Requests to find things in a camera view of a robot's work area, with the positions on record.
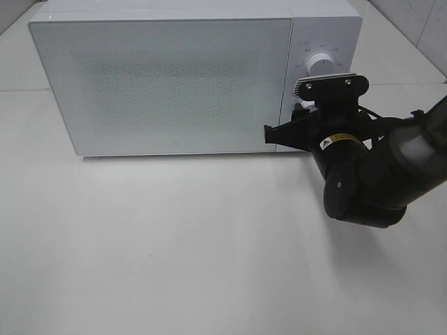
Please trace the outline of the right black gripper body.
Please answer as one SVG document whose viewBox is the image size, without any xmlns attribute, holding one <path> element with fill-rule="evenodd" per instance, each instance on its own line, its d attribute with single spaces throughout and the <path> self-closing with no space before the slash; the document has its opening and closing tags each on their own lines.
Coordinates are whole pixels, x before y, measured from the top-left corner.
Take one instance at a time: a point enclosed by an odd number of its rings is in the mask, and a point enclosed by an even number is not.
<svg viewBox="0 0 447 335">
<path fill-rule="evenodd" d="M 357 105 L 347 110 L 336 105 L 316 112 L 316 120 L 307 127 L 308 147 L 324 180 L 338 169 L 350 170 L 367 153 L 364 141 L 370 139 L 369 122 L 368 113 Z"/>
</svg>

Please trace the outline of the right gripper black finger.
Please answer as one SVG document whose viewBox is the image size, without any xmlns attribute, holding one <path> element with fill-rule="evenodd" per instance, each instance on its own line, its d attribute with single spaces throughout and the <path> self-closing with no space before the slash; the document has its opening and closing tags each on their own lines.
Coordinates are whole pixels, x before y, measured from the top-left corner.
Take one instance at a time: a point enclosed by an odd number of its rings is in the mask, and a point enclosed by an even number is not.
<svg viewBox="0 0 447 335">
<path fill-rule="evenodd" d="M 279 144 L 299 150 L 310 150 L 311 141 L 317 132 L 317 118 L 313 114 L 296 117 L 280 126 L 264 125 L 266 144 Z"/>
<path fill-rule="evenodd" d="M 308 119 L 313 116 L 317 112 L 316 108 L 304 108 L 304 107 L 295 107 L 291 114 L 292 121 L 299 121 L 302 119 Z"/>
</svg>

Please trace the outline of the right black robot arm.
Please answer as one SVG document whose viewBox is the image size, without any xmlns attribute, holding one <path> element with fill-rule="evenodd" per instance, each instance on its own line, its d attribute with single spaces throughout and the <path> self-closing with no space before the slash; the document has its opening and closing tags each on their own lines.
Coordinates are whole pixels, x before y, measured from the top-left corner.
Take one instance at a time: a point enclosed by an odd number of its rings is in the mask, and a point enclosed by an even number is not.
<svg viewBox="0 0 447 335">
<path fill-rule="evenodd" d="M 380 117 L 356 101 L 316 106 L 283 125 L 265 126 L 264 136 L 268 144 L 312 154 L 329 217 L 387 228 L 410 203 L 446 182 L 446 99 L 406 119 Z"/>
</svg>

